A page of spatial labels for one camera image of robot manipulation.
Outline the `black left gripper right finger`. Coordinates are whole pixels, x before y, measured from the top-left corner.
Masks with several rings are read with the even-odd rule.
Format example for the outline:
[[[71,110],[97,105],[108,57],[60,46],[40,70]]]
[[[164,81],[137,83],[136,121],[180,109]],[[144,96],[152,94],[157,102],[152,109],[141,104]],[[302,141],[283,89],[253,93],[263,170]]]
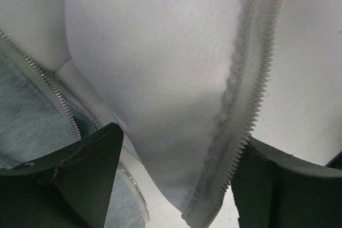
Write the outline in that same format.
[[[341,227],[341,170],[251,138],[232,180],[240,227]]]

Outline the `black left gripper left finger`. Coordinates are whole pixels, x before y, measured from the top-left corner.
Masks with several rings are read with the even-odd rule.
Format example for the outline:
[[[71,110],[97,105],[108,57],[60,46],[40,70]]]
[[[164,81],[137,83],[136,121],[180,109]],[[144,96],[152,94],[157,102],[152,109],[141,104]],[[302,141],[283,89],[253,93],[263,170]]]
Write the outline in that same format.
[[[1,170],[1,227],[103,227],[123,143],[114,123]]]

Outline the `grey zip hoodie jacket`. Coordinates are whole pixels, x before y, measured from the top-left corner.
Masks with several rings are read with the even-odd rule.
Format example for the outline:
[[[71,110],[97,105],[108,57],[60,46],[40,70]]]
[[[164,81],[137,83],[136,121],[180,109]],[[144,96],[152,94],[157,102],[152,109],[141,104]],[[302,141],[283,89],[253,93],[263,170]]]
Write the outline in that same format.
[[[150,219],[123,153],[189,227],[210,227],[260,111],[281,2],[1,0],[1,170],[114,123],[103,227]]]

